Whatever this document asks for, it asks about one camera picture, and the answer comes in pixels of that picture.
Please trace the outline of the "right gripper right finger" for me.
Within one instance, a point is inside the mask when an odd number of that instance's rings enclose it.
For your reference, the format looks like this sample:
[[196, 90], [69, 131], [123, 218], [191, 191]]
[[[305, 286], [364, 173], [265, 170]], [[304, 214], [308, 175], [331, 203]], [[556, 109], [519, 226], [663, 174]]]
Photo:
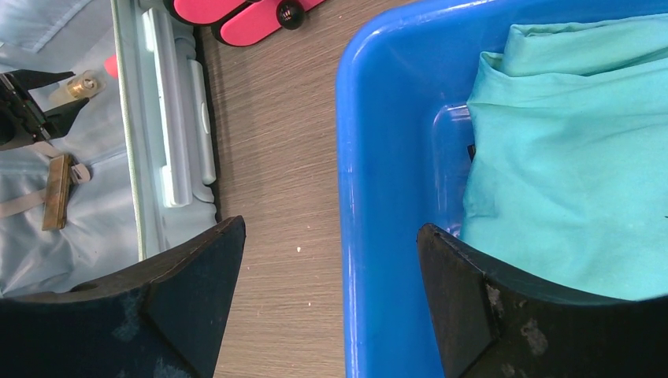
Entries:
[[434, 224], [417, 251], [447, 377], [664, 377], [667, 299], [626, 301], [539, 278]]

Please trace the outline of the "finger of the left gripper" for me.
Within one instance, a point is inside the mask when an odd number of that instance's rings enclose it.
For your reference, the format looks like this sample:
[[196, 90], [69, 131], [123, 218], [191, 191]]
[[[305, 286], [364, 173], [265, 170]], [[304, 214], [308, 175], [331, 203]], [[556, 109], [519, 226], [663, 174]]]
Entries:
[[75, 76], [74, 72], [41, 72], [34, 70], [21, 69], [9, 72], [12, 81], [19, 87], [30, 91], [36, 88], [49, 86], [54, 83], [59, 83], [63, 80]]
[[47, 110], [44, 113], [45, 120], [41, 126], [43, 140], [60, 139], [66, 136], [78, 114], [89, 101], [89, 98], [80, 98]]

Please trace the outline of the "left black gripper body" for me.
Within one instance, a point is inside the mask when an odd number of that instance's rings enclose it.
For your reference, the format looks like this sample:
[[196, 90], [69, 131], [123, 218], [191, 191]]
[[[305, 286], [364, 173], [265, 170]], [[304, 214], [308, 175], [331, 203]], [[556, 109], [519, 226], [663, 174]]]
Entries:
[[45, 141], [41, 135], [44, 112], [25, 89], [1, 74], [1, 151]]

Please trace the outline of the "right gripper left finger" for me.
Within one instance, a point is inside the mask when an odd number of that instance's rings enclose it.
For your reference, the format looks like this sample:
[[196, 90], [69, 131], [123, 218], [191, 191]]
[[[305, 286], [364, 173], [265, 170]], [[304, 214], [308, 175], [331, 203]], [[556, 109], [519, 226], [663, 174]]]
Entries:
[[1, 301], [4, 377], [211, 377], [247, 230], [230, 217], [72, 290]]

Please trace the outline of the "light blue hard-shell suitcase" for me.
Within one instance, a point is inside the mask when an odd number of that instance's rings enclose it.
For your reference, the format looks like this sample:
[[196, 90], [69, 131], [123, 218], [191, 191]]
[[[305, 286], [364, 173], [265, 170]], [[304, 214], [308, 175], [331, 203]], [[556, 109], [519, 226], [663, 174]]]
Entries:
[[[117, 55], [119, 77], [104, 61]], [[212, 127], [194, 28], [161, 1], [4, 1], [1, 70], [100, 70], [69, 133], [1, 154], [1, 295], [64, 292], [216, 222]], [[51, 158], [72, 156], [67, 221], [43, 231]]]

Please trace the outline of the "teal cloth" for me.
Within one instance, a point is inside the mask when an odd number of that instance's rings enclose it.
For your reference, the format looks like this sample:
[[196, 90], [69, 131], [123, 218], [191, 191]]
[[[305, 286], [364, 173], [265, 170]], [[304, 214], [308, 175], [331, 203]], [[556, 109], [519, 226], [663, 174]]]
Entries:
[[514, 24], [467, 107], [465, 243], [581, 291], [666, 295], [666, 14]]

